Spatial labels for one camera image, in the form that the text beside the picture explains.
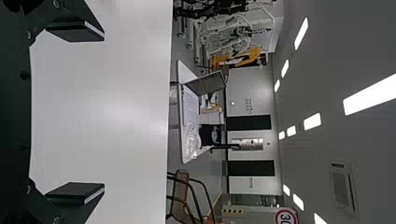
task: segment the sign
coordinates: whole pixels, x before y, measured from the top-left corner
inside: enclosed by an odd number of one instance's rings
[[[298,224],[298,219],[292,210],[282,209],[275,215],[275,224]]]

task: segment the laptop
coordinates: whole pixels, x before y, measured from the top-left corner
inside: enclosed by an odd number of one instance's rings
[[[193,91],[197,96],[202,96],[210,92],[219,91],[227,87],[221,71],[209,75],[198,77],[183,84]]]

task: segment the plastic bag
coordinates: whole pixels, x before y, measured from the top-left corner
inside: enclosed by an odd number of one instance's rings
[[[199,135],[199,126],[189,123],[186,130],[186,151],[185,158],[190,161],[197,158],[197,152],[202,146],[201,137]]]

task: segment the ceiling light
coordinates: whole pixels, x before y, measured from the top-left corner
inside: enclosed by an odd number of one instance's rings
[[[279,140],[282,140],[285,138],[285,132],[279,133]]]
[[[286,75],[288,70],[289,70],[289,60],[286,60],[285,64],[283,65],[282,72],[281,72],[282,77],[284,77]]]
[[[321,118],[319,113],[304,120],[304,130],[310,130],[320,125],[321,125]]]
[[[301,42],[304,39],[305,33],[308,30],[308,18],[305,18],[303,25],[300,28],[300,31],[297,34],[296,39],[294,40],[294,48],[297,50],[300,47]]]
[[[291,126],[286,130],[288,137],[293,136],[297,133],[296,126]]]
[[[318,214],[314,214],[315,224],[327,224]]]
[[[285,192],[286,195],[290,196],[290,189],[288,186],[283,185],[283,192]]]
[[[304,202],[303,200],[301,200],[301,198],[299,198],[297,195],[293,194],[293,201],[295,204],[297,204],[297,206],[304,211]]]
[[[275,84],[275,92],[277,92],[277,90],[279,90],[279,87],[280,87],[280,81],[279,81],[279,79],[276,81],[276,84]]]
[[[396,98],[396,74],[349,96],[344,100],[346,115],[351,115]]]

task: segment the wall vent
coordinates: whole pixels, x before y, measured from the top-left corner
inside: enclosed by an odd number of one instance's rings
[[[330,169],[332,193],[336,206],[355,217],[358,207],[352,166],[344,162],[333,162],[330,165]]]

